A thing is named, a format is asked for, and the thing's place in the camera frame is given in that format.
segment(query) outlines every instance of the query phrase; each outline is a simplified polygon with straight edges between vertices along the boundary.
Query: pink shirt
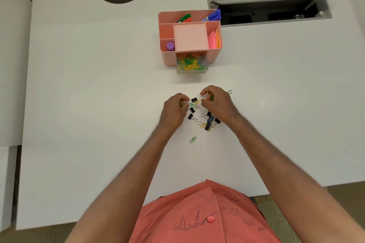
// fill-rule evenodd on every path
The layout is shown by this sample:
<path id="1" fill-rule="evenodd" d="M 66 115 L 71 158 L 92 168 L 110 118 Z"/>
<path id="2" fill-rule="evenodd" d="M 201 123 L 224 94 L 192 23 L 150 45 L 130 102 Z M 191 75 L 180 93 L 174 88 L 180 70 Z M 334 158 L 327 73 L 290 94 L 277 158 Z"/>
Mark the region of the pink shirt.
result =
<path id="1" fill-rule="evenodd" d="M 249 197 L 206 180 L 143 206 L 129 242 L 280 240 Z"/>

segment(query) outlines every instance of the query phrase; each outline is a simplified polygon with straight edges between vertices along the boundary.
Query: green marker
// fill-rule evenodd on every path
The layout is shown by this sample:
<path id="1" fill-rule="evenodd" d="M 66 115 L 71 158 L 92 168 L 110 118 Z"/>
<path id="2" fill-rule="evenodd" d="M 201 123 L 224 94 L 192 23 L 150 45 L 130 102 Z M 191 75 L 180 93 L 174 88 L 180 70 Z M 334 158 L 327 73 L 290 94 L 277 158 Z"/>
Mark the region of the green marker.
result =
<path id="1" fill-rule="evenodd" d="M 191 15 L 188 13 L 187 15 L 183 16 L 182 18 L 180 18 L 178 21 L 176 21 L 175 23 L 181 23 L 184 20 L 188 19 L 189 17 L 191 17 Z"/>

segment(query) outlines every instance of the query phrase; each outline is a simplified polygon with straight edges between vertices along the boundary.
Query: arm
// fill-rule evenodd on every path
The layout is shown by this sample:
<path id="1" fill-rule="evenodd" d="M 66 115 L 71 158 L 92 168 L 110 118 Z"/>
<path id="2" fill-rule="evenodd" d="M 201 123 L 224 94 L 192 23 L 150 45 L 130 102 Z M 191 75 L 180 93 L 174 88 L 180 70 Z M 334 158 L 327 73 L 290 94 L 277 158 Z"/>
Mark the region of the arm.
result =
<path id="1" fill-rule="evenodd" d="M 85 211 L 66 243 L 129 241 L 163 149 L 188 111 L 184 101 L 189 98 L 178 93 L 164 103 L 152 135 Z"/>
<path id="2" fill-rule="evenodd" d="M 230 127 L 240 140 L 275 203 L 305 242 L 365 242 L 364 230 L 306 172 L 264 138 L 234 106 L 230 95 L 209 86 L 213 93 L 202 105 Z"/>

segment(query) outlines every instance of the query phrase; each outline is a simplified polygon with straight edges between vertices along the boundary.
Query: purple glue stick cap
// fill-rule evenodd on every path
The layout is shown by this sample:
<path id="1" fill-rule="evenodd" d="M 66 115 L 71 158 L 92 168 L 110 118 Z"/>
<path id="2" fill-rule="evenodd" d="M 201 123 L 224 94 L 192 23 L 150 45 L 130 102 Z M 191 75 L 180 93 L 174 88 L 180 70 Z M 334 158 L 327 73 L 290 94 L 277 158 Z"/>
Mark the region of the purple glue stick cap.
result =
<path id="1" fill-rule="evenodd" d="M 175 44 L 172 41 L 169 41 L 166 44 L 166 47 L 167 47 L 167 51 L 174 51 L 175 50 Z"/>

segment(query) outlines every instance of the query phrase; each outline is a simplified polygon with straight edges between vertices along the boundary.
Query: left hand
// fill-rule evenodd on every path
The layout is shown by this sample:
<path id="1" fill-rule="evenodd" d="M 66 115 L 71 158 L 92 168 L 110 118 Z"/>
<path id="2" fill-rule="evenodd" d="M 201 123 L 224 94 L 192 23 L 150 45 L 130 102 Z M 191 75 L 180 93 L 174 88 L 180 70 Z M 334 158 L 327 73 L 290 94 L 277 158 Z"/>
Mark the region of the left hand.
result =
<path id="1" fill-rule="evenodd" d="M 163 104 L 163 109 L 158 125 L 165 127 L 172 133 L 179 128 L 184 121 L 186 112 L 188 111 L 189 105 L 185 101 L 189 101 L 190 98 L 182 93 L 177 93 L 171 96 Z"/>

